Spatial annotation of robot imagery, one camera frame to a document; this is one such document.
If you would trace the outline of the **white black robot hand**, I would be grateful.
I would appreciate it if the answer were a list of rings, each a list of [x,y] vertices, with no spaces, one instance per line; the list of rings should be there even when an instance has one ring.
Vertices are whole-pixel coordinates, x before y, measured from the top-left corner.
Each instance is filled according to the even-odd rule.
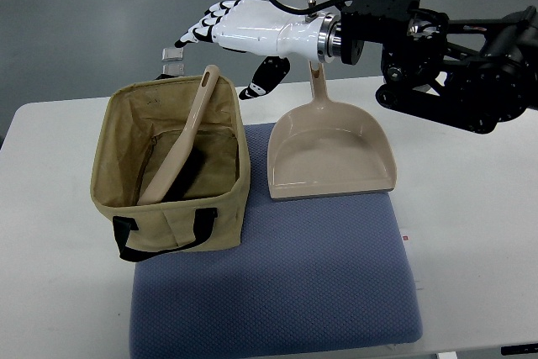
[[[340,17],[332,13],[303,16],[282,11],[268,1],[223,1],[210,6],[175,46],[206,42],[263,56],[251,83],[240,92],[239,98],[246,100],[272,92],[289,72],[292,54],[320,63],[338,57],[339,27]]]

